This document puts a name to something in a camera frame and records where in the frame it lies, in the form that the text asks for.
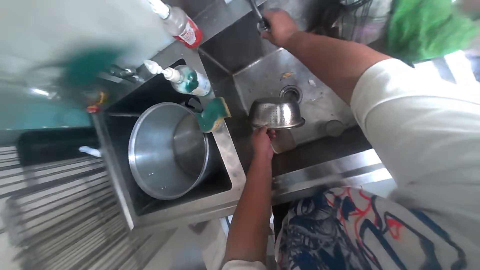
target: stainless steel pot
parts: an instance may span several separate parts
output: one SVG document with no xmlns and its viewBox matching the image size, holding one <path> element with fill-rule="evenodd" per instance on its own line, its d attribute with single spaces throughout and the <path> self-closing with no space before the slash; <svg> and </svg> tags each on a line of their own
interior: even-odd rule
<svg viewBox="0 0 480 270">
<path fill-rule="evenodd" d="M 213 136 L 200 131 L 193 112 L 170 102 L 154 105 L 140 116 L 128 154 L 137 184 L 162 200 L 189 192 L 215 171 L 220 161 Z"/>
</svg>

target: wrist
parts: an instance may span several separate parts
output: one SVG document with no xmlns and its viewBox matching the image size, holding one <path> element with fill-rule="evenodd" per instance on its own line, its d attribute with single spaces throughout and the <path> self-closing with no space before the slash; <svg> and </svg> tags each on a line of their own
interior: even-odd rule
<svg viewBox="0 0 480 270">
<path fill-rule="evenodd" d="M 296 38 L 296 36 L 299 34 L 299 33 L 302 33 L 302 31 L 297 31 L 297 32 L 293 32 L 286 40 L 285 42 L 285 45 L 283 46 L 285 49 L 287 50 L 290 50 L 295 44 L 295 40 L 298 40 Z"/>
<path fill-rule="evenodd" d="M 268 152 L 255 152 L 253 154 L 253 159 L 252 159 L 252 163 L 253 161 L 257 161 L 257 162 L 271 162 L 272 161 L 272 157 L 273 155 L 268 153 Z"/>
</svg>

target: metal colander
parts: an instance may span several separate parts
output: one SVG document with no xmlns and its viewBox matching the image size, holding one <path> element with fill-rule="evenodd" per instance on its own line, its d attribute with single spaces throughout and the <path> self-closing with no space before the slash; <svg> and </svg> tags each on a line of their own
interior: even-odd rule
<svg viewBox="0 0 480 270">
<path fill-rule="evenodd" d="M 303 126 L 305 119 L 300 107 L 288 98 L 259 98 L 250 107 L 249 122 L 252 126 L 269 129 L 291 129 Z"/>
</svg>

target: drain strainer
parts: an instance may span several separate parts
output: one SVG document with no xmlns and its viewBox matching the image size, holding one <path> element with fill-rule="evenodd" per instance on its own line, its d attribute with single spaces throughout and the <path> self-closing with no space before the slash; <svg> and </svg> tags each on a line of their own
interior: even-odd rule
<svg viewBox="0 0 480 270">
<path fill-rule="evenodd" d="M 288 99 L 295 100 L 298 104 L 300 104 L 303 94 L 300 88 L 298 88 L 298 86 L 289 85 L 282 88 L 278 96 L 281 98 L 288 98 Z"/>
</svg>

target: yellow sponge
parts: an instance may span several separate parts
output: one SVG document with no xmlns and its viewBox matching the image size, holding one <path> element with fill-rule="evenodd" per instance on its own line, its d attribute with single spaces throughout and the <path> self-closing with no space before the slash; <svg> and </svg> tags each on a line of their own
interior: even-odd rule
<svg viewBox="0 0 480 270">
<path fill-rule="evenodd" d="M 224 118 L 232 117 L 224 98 L 214 98 L 202 113 L 196 113 L 195 116 L 203 133 L 214 131 Z"/>
</svg>

